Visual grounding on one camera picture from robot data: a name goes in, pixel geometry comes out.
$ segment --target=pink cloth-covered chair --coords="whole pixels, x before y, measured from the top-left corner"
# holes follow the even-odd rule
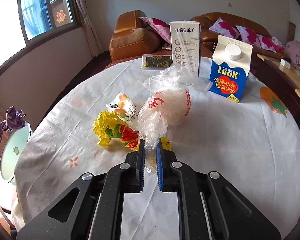
[[[292,63],[300,64],[300,42],[289,41],[286,44],[285,53],[291,58]]]

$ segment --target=pink floral pillow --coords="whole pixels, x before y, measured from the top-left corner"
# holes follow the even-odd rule
[[[171,44],[170,26],[164,21],[151,18],[151,17],[140,17],[141,20],[148,23],[166,42]]]
[[[272,42],[272,39],[270,37],[264,37],[264,36],[259,35],[259,34],[257,34],[257,35],[258,35],[258,39],[260,41],[262,49],[270,50],[274,53],[277,53],[274,49],[273,42]]]
[[[221,17],[219,17],[219,19],[209,28],[209,30],[233,39],[237,39],[240,35],[238,31],[231,26],[231,24],[221,19]]]
[[[257,34],[254,32],[254,30],[243,27],[243,26],[238,26],[236,25],[236,27],[238,28],[240,35],[241,35],[241,40],[245,43],[251,44],[251,45],[255,45],[259,48],[261,48],[259,39],[257,37]]]
[[[284,45],[282,44],[282,42],[280,42],[276,37],[272,37],[271,40],[276,51],[284,52]]]

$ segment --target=tablecloth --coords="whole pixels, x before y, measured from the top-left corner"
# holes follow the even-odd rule
[[[85,172],[102,174],[130,151],[117,139],[100,147],[92,131],[98,113],[119,92],[142,106],[143,81],[158,70],[141,59],[112,66],[79,84],[41,122],[15,168],[20,208],[27,223]],[[201,58],[200,76],[211,59]],[[189,88],[191,109],[168,134],[178,160],[195,171],[219,171],[284,238],[300,216],[300,131],[292,115],[251,73],[240,103]],[[176,193],[161,193],[157,176],[145,174],[141,194],[125,194],[121,239],[178,239]]]

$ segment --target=white milk box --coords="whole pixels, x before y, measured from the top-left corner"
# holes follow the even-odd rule
[[[252,45],[222,35],[212,55],[209,89],[234,102],[242,97],[250,71]]]
[[[172,63],[186,66],[199,75],[200,23],[194,21],[170,22]]]

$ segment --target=purple trash bag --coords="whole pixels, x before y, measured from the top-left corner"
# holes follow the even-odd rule
[[[7,119],[0,122],[0,142],[3,132],[19,130],[27,125],[28,121],[22,120],[25,116],[22,110],[16,110],[14,106],[7,110]]]

